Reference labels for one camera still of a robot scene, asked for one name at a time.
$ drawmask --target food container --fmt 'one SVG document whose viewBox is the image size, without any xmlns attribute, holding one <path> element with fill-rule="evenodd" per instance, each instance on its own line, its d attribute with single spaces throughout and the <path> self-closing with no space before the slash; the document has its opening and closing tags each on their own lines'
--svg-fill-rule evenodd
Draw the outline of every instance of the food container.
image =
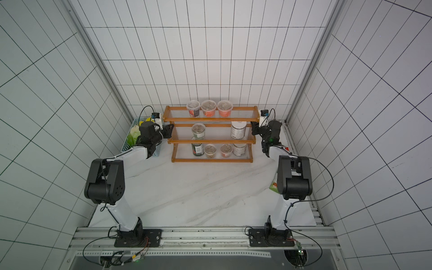
<svg viewBox="0 0 432 270">
<path fill-rule="evenodd" d="M 204 146 L 204 153 L 209 159 L 212 159 L 216 155 L 216 146 L 214 144 L 207 144 Z"/>
<path fill-rule="evenodd" d="M 225 143 L 220 147 L 220 151 L 222 152 L 223 157 L 229 157 L 232 153 L 232 146 L 229 143 Z"/>
<path fill-rule="evenodd" d="M 246 132 L 246 121 L 231 122 L 231 137 L 234 139 L 242 139 Z"/>
<path fill-rule="evenodd" d="M 201 123 L 196 123 L 192 126 L 192 133 L 194 134 L 195 138 L 202 139 L 206 133 L 206 126 Z"/>
<path fill-rule="evenodd" d="M 229 100 L 221 100 L 217 104 L 220 117 L 229 117 L 231 115 L 232 103 Z"/>
<path fill-rule="evenodd" d="M 245 143 L 233 143 L 232 153 L 236 156 L 241 156 L 246 152 Z"/>
<path fill-rule="evenodd" d="M 216 112 L 216 102 L 213 100 L 205 100 L 201 103 L 201 109 L 203 110 L 203 114 L 207 117 L 212 117 Z"/>
<path fill-rule="evenodd" d="M 192 143 L 192 153 L 194 156 L 202 156 L 204 155 L 204 147 L 202 143 Z"/>
<path fill-rule="evenodd" d="M 191 117 L 197 117 L 200 115 L 201 104 L 197 100 L 191 100 L 186 104 L 186 108 L 189 111 Z"/>
</svg>

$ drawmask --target metal can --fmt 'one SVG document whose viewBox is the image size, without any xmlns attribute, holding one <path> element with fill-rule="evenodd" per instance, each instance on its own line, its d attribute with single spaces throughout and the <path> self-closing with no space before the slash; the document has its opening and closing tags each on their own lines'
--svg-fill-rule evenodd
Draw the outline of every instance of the metal can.
<svg viewBox="0 0 432 270">
<path fill-rule="evenodd" d="M 232 153 L 236 156 L 241 156 L 246 153 L 245 143 L 233 143 Z"/>
<path fill-rule="evenodd" d="M 242 139 L 246 132 L 246 121 L 231 122 L 231 137 L 234 139 Z"/>
</svg>

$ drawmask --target three-tier shelf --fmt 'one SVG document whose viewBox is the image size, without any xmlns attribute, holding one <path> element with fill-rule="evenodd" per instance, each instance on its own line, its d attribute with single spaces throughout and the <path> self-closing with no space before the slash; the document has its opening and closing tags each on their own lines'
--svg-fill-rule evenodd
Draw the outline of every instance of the three-tier shelf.
<svg viewBox="0 0 432 270">
<path fill-rule="evenodd" d="M 206 117 L 200 111 L 198 117 L 190 117 L 186 107 L 166 106 L 163 121 L 174 124 L 171 139 L 168 143 L 174 144 L 172 151 L 172 162 L 253 162 L 252 144 L 256 143 L 255 135 L 252 135 L 250 122 L 259 122 L 260 115 L 258 108 L 254 107 L 234 107 L 230 117 L 220 117 L 219 111 L 212 117 Z M 245 136 L 236 140 L 231 137 L 231 121 L 246 121 Z M 206 126 L 205 136 L 202 140 L 193 139 L 192 126 L 194 123 L 203 123 Z M 194 156 L 191 143 L 202 143 L 204 145 L 212 143 L 216 146 L 217 152 L 214 158 L 207 158 L 206 155 Z M 220 147 L 224 143 L 245 143 L 246 152 L 241 156 L 231 154 L 223 157 Z"/>
</svg>

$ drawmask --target metal frame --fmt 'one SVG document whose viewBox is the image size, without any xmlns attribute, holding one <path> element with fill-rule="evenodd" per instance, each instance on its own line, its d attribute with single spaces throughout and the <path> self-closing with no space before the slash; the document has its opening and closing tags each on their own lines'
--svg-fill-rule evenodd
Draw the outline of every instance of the metal frame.
<svg viewBox="0 0 432 270">
<path fill-rule="evenodd" d="M 306 71 L 305 77 L 303 78 L 302 82 L 300 83 L 299 91 L 295 95 L 294 102 L 292 103 L 293 106 L 291 106 L 289 113 L 288 113 L 288 116 L 285 119 L 286 123 L 289 123 L 291 121 L 292 114 L 294 113 L 295 108 L 299 104 L 300 97 L 303 94 L 303 92 L 305 91 L 306 85 L 308 84 L 308 82 L 312 76 L 313 70 L 317 66 L 318 60 L 321 57 L 325 46 L 327 45 L 328 39 L 331 36 L 331 33 L 332 33 L 332 31 L 336 25 L 336 21 L 339 18 L 339 15 L 342 12 L 343 7 L 345 6 L 345 3 L 346 3 L 346 0 L 338 0 L 336 5 L 333 8 L 333 11 L 330 15 L 330 18 L 329 18 L 329 20 L 325 26 L 325 31 L 324 31 L 323 35 L 321 36 L 321 39 L 320 39 L 320 42 L 319 42 L 317 48 L 315 49 L 314 56 L 312 57 L 312 60 L 311 60 L 311 64 L 309 65 L 308 70 Z"/>
<path fill-rule="evenodd" d="M 75 27 L 77 29 L 77 33 L 81 37 L 84 45 L 86 46 L 87 50 L 89 50 L 90 55 L 92 56 L 93 60 L 96 62 L 96 66 L 99 67 L 100 71 L 102 72 L 103 77 L 108 82 L 108 85 L 111 88 L 111 92 L 114 93 L 114 96 L 116 97 L 121 108 L 126 113 L 129 120 L 132 122 L 134 120 L 134 117 L 130 113 L 128 107 L 126 106 L 126 103 L 124 102 L 123 98 L 120 95 L 120 92 L 117 89 L 117 86 L 115 85 L 113 79 L 109 75 L 109 72 L 103 63 L 102 58 L 100 57 L 99 53 L 95 49 L 95 46 L 94 46 L 92 40 L 88 36 L 87 31 L 85 30 L 84 25 L 81 22 L 81 19 L 76 14 L 75 8 L 73 7 L 73 5 L 70 3 L 69 0 L 61 0 L 61 2 L 63 3 L 63 6 L 66 9 L 67 13 L 69 14 L 73 24 L 75 25 Z"/>
</svg>

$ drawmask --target marble table surface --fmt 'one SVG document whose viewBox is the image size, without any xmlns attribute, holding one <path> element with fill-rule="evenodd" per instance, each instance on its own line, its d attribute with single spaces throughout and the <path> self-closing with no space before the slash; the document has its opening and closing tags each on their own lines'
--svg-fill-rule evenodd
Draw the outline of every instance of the marble table surface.
<svg viewBox="0 0 432 270">
<path fill-rule="evenodd" d="M 144 227 L 263 226 L 281 195 L 269 189 L 278 164 L 262 153 L 260 140 L 253 163 L 172 163 L 173 145 L 164 140 L 159 157 L 125 172 L 124 196 Z M 281 141 L 287 145 L 282 132 Z M 101 206 L 89 227 L 116 225 Z"/>
</svg>

